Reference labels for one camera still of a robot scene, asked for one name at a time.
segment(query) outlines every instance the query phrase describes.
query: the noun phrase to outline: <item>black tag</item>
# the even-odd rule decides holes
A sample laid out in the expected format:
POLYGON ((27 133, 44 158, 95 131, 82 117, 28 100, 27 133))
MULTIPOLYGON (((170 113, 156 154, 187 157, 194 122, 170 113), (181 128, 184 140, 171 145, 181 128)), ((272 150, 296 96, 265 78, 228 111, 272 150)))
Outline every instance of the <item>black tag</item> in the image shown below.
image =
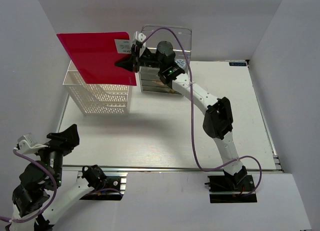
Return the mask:
POLYGON ((229 62, 230 66, 247 66, 245 62, 229 62))

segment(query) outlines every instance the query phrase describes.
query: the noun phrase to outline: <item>red folder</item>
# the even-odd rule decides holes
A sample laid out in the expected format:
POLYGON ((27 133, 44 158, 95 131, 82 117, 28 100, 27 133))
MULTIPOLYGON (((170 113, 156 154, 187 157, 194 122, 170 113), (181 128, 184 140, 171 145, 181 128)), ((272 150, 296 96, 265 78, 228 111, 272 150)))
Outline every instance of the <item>red folder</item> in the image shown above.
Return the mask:
POLYGON ((130 44, 126 32, 60 33, 57 37, 87 84, 137 85, 134 72, 115 66, 130 56, 130 47, 122 45, 130 44))

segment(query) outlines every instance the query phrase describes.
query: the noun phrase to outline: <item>white basket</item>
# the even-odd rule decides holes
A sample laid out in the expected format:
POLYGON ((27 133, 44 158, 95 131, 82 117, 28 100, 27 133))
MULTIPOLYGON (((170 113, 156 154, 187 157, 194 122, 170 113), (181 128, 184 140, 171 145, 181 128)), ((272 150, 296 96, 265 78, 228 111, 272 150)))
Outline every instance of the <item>white basket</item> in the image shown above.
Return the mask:
POLYGON ((77 70, 66 72, 63 86, 85 115, 128 114, 132 87, 115 84, 87 84, 77 70))

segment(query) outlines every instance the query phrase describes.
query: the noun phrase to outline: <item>barcode label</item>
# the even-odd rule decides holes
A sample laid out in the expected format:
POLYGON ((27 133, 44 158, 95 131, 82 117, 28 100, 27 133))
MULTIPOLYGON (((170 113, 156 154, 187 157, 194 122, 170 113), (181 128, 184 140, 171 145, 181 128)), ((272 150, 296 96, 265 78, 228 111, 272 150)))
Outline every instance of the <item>barcode label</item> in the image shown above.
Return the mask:
POLYGON ((114 42, 118 54, 131 54, 130 40, 115 39, 114 42))

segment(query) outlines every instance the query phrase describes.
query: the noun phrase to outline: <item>wall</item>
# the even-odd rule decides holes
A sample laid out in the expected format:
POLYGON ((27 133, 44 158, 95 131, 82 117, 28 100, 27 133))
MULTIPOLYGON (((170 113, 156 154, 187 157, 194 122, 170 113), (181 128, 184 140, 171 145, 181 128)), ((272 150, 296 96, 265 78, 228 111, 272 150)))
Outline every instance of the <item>wall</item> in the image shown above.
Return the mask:
POLYGON ((56 131, 68 62, 38 0, 0 0, 0 216, 12 215, 12 192, 28 164, 12 153, 17 139, 32 132, 44 142, 56 131))
POLYGON ((275 148, 320 231, 320 0, 283 0, 251 60, 275 148))
POLYGON ((57 33, 192 29, 196 61, 249 59, 281 0, 39 0, 57 33))

